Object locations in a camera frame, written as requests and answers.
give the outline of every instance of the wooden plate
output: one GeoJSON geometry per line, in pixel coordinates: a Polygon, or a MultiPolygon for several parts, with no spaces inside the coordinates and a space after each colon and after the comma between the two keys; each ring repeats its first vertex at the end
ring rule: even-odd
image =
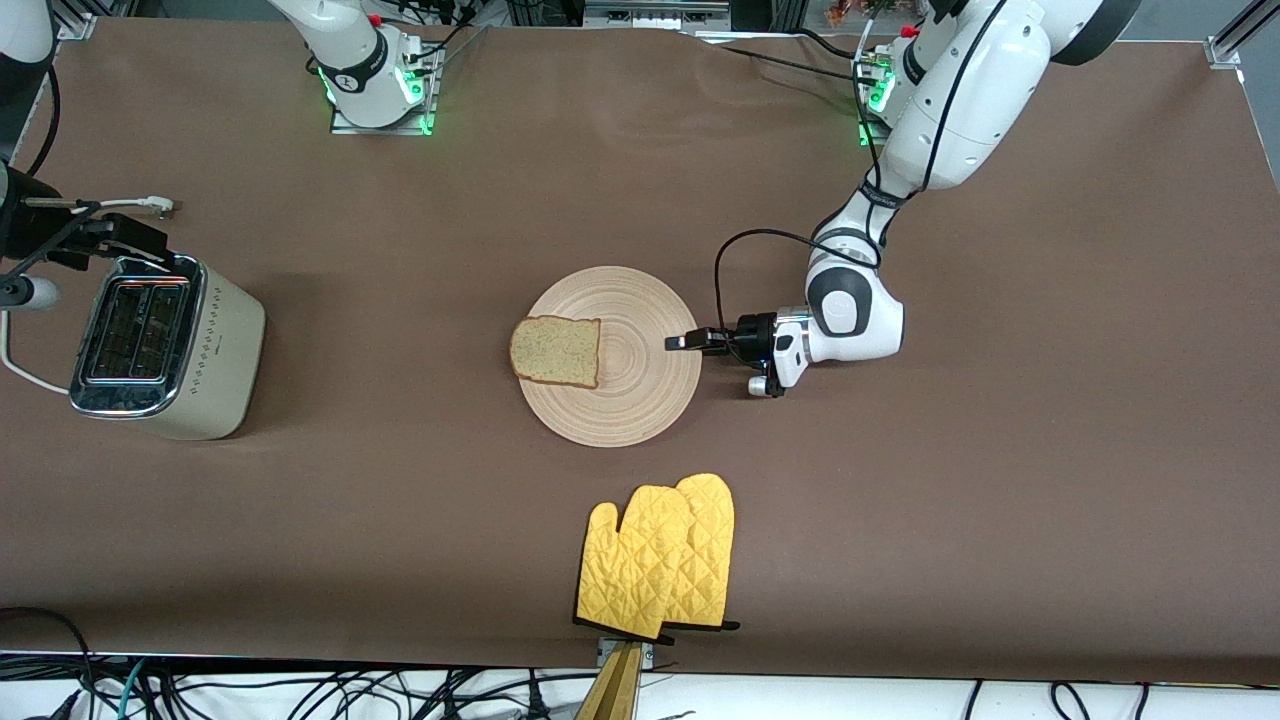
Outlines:
{"type": "Polygon", "coordinates": [[[667,337],[694,329],[685,302],[658,278],[605,265],[553,284],[529,315],[599,318],[600,387],[584,389],[520,380],[548,428],[591,447],[625,447],[667,429],[698,387],[700,352],[668,352],[667,337]]]}

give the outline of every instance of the yellow oven mitt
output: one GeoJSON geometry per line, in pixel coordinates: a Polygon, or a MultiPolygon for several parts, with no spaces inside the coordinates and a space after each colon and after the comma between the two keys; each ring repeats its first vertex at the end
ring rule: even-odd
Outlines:
{"type": "Polygon", "coordinates": [[[733,496],[719,475],[704,473],[680,480],[676,492],[692,511],[680,560],[667,623],[719,629],[728,597],[728,560],[733,550],[733,496]]]}
{"type": "Polygon", "coordinates": [[[658,639],[692,523],[689,501],[673,488],[636,488],[621,528],[617,506],[596,505],[582,543],[576,619],[658,639]]]}

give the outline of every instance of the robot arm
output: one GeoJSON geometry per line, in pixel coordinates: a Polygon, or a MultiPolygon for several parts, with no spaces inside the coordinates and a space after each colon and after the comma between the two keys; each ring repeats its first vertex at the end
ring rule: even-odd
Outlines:
{"type": "Polygon", "coordinates": [[[54,17],[49,0],[0,3],[0,102],[40,83],[54,59],[54,17]]]}
{"type": "Polygon", "coordinates": [[[334,106],[353,124],[394,124],[422,102],[422,41],[374,26],[358,0],[268,0],[298,28],[334,106]]]}
{"type": "Polygon", "coordinates": [[[886,232],[918,192],[955,187],[991,156],[1036,92],[1048,63],[1102,53],[1138,0],[932,0],[919,36],[877,49],[865,106],[892,128],[850,200],[819,223],[805,275],[806,306],[744,315],[668,347],[733,354],[753,364],[751,395],[778,397],[812,363],[899,351],[904,309],[879,279],[886,232]]]}

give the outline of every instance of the brown tablecloth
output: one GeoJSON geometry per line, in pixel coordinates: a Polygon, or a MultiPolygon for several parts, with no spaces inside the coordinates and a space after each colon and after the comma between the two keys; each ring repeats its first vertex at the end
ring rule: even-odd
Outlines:
{"type": "MultiPolygon", "coordinates": [[[[808,232],[860,179],[847,86],[663,31],[489,31],[434,137],[333,137],[306,56],[284,23],[105,20],[61,49],[41,177],[184,200],[172,246],[269,327],[224,442],[0,373],[5,605],[101,650],[590,665],[591,506],[714,471],[742,629],[681,635],[681,670],[1275,680],[1280,202],[1198,45],[1053,67],[969,183],[910,202],[883,270],[899,355],[777,401],[708,360],[676,425],[625,450],[536,420],[511,328],[600,264],[710,323],[723,238],[808,232]]],[[[727,311],[801,301],[805,261],[735,246],[727,311]]],[[[49,270],[65,297],[15,316],[19,361],[65,380],[104,268],[49,270]]],[[[44,643],[68,644],[0,626],[44,643]]]]}

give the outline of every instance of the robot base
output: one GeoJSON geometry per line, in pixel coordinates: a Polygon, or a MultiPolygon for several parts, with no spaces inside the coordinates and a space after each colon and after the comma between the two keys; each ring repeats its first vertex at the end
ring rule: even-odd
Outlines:
{"type": "Polygon", "coordinates": [[[380,128],[367,128],[357,126],[347,119],[338,106],[333,105],[333,118],[329,122],[329,132],[333,135],[397,135],[415,136],[431,135],[435,129],[435,109],[440,100],[440,74],[444,72],[444,53],[433,53],[430,58],[421,60],[425,74],[407,82],[410,91],[417,91],[421,100],[410,108],[399,120],[380,128]]]}

